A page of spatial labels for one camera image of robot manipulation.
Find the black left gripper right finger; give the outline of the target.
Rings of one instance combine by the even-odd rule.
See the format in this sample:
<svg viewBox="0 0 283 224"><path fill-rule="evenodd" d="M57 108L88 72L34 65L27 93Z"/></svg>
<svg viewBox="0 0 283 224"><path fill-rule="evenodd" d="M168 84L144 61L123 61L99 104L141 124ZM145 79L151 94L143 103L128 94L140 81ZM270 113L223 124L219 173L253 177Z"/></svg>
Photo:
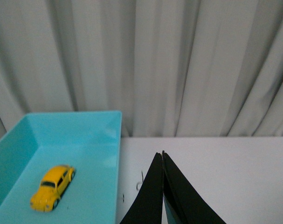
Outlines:
<svg viewBox="0 0 283 224"><path fill-rule="evenodd" d="M162 153L164 203L169 224L224 224L204 201L171 157Z"/></svg>

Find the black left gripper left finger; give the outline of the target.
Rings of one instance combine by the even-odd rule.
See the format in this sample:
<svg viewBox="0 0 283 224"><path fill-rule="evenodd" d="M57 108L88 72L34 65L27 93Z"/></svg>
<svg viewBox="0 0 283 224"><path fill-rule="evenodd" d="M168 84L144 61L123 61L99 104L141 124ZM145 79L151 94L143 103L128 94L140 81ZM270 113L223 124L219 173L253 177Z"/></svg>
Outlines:
<svg viewBox="0 0 283 224"><path fill-rule="evenodd" d="M122 219L122 224L162 223L164 170L162 156L156 153L137 197Z"/></svg>

